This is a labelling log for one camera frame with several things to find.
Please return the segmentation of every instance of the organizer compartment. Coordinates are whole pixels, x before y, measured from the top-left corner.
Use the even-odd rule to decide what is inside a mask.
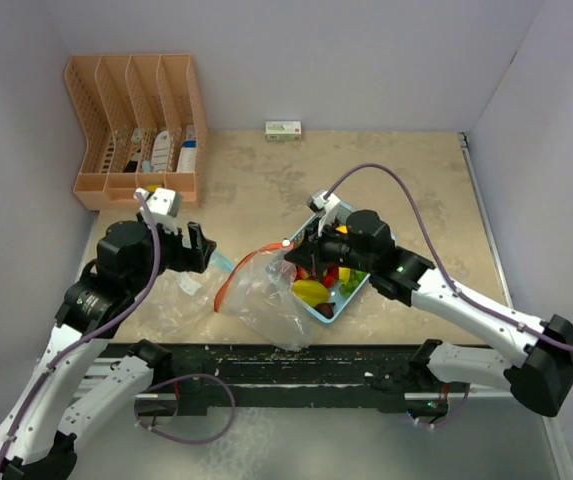
[[[208,125],[191,55],[74,56],[64,76],[86,137],[73,192],[88,209],[135,210],[135,189],[156,185],[182,193],[186,206],[198,204]],[[188,125],[197,136],[195,172],[178,173]],[[133,141],[136,128],[139,141]],[[143,172],[163,130],[171,138],[166,171]]]

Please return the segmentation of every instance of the beige table surface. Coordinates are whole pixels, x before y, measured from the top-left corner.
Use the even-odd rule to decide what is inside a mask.
[[[311,193],[329,187],[354,165],[378,162],[407,183],[452,276],[503,301],[457,134],[309,131],[301,143],[273,144],[259,131],[213,131],[208,151],[201,206],[180,212],[178,225],[201,223],[204,234],[235,263],[251,250],[294,233],[310,216],[305,202]],[[387,175],[363,170],[336,193],[355,208],[376,210],[399,245],[430,258],[405,196]],[[94,246],[111,223],[132,218],[127,212],[100,212],[86,260],[94,257]],[[155,300],[159,305],[159,292]],[[211,312],[198,321],[161,321],[153,311],[136,312],[114,341],[270,343],[238,318]],[[479,343],[445,320],[385,301],[370,286],[335,323],[315,323],[313,333],[313,343],[322,344],[418,344],[427,338]]]

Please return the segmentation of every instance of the plastic bag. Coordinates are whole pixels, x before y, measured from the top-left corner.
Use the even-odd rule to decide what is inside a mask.
[[[133,314],[137,336],[159,342],[168,335],[193,328],[213,312],[215,294],[232,270],[231,261],[217,251],[204,273],[166,270]]]
[[[273,345],[299,350],[320,327],[295,300],[295,266],[284,260],[281,243],[248,254],[215,296],[215,311],[239,317]]]

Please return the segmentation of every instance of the white wall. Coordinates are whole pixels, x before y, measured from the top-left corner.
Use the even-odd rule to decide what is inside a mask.
[[[90,226],[71,193],[84,141],[67,58],[44,1],[0,0],[0,419],[43,351]]]
[[[461,131],[543,0],[48,2],[74,53],[194,53],[214,128]]]
[[[471,142],[515,304],[573,321],[573,2],[542,8]],[[573,390],[561,418],[573,453]]]

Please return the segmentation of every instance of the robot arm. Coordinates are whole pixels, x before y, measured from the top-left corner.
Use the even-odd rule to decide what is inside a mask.
[[[190,243],[184,243],[181,229],[175,226],[181,196],[161,188],[153,194],[141,189],[139,193],[146,198],[159,236],[158,275],[166,269],[203,272],[216,244],[204,237],[199,224],[192,222],[188,223]],[[113,376],[70,405],[79,383],[115,335],[118,325],[75,348],[48,376],[43,375],[59,352],[106,325],[134,303],[150,279],[153,253],[152,233],[141,213],[138,221],[111,225],[99,241],[96,259],[86,265],[79,281],[66,292],[46,350],[24,392],[0,425],[4,478],[54,478],[56,473],[66,478],[75,464],[75,450],[121,405],[150,386],[153,377],[172,376],[168,372],[170,354],[142,341],[133,346]],[[41,388],[37,394],[25,402],[38,383]],[[8,438],[10,426],[18,416],[21,422],[13,437]]]
[[[491,348],[465,348],[428,340],[412,368],[444,383],[464,382],[508,390],[526,407],[555,416],[573,385],[573,353],[562,351],[525,332],[524,326],[573,345],[572,324],[555,315],[542,319],[509,309],[454,282],[453,291],[434,264],[396,245],[389,226],[376,212],[353,212],[346,234],[336,230],[339,199],[318,192],[309,202],[316,219],[294,240],[285,259],[313,272],[345,266],[370,274],[371,285],[384,297],[438,315],[474,334]],[[516,320],[518,326],[475,308],[465,294],[486,309]]]

